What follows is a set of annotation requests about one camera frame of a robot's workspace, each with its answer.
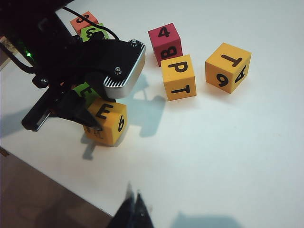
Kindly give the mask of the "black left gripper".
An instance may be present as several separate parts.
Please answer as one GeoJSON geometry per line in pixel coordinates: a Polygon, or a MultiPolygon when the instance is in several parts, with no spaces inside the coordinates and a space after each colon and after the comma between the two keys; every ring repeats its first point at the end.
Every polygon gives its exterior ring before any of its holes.
{"type": "Polygon", "coordinates": [[[102,99],[116,102],[106,94],[104,80],[110,74],[118,45],[117,39],[93,39],[67,49],[67,58],[45,68],[22,64],[23,71],[35,74],[33,83],[38,88],[47,88],[22,119],[23,127],[38,131],[47,118],[58,117],[100,130],[100,124],[86,107],[86,100],[72,86],[87,82],[102,99]]]}

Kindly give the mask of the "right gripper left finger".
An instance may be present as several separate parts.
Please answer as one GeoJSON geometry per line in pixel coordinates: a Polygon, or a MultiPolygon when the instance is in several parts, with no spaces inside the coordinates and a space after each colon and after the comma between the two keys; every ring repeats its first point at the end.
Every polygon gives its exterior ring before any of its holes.
{"type": "Polygon", "coordinates": [[[135,207],[135,197],[132,185],[130,182],[127,184],[125,198],[120,205],[119,209],[112,217],[107,225],[107,228],[131,228],[133,222],[133,213],[135,207]]]}

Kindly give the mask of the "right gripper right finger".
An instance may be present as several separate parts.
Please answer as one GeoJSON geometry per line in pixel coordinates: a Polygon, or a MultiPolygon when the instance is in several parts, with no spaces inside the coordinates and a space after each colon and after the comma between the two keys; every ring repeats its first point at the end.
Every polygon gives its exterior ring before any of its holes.
{"type": "Polygon", "coordinates": [[[132,228],[154,228],[148,209],[140,191],[137,191],[134,211],[132,215],[132,228]]]}

